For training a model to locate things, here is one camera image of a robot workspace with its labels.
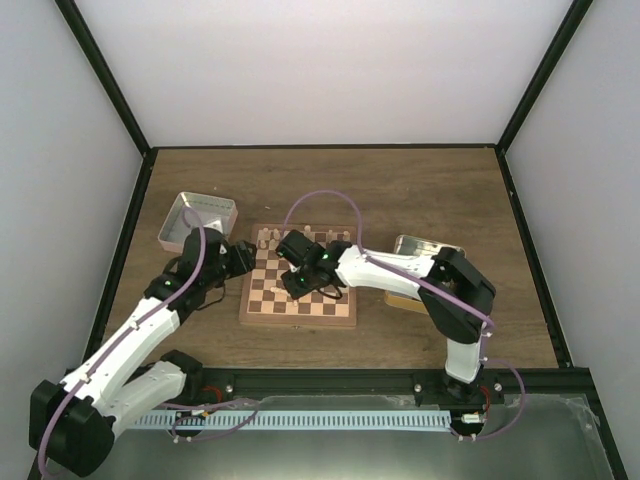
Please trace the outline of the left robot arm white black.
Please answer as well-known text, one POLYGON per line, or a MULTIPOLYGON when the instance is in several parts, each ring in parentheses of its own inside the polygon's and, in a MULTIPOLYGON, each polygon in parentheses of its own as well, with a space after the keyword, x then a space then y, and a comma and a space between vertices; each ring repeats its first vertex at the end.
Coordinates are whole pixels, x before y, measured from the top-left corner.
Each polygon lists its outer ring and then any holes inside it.
POLYGON ((196 311, 208 292, 256 266, 257 247, 229 243, 218 230, 196 227, 180 255, 145 289, 121 327, 57 383, 42 381, 30 398, 29 444, 38 470, 48 461, 86 477, 106 460, 119 437, 139 418, 177 398, 196 402, 204 392, 201 363, 173 352, 138 374, 148 355, 196 311))

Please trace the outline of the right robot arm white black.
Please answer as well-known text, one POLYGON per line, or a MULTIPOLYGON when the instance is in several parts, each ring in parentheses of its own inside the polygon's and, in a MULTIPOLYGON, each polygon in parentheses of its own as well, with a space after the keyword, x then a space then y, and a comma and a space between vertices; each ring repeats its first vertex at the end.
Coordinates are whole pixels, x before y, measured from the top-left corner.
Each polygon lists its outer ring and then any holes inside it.
POLYGON ((496 289, 459 250, 442 247, 427 256, 378 252, 338 240, 323 246, 292 230, 276 254, 289 264, 281 281, 293 299, 331 286, 378 289, 421 302, 446 338, 445 393, 465 403, 479 392, 483 336, 494 328, 496 289))

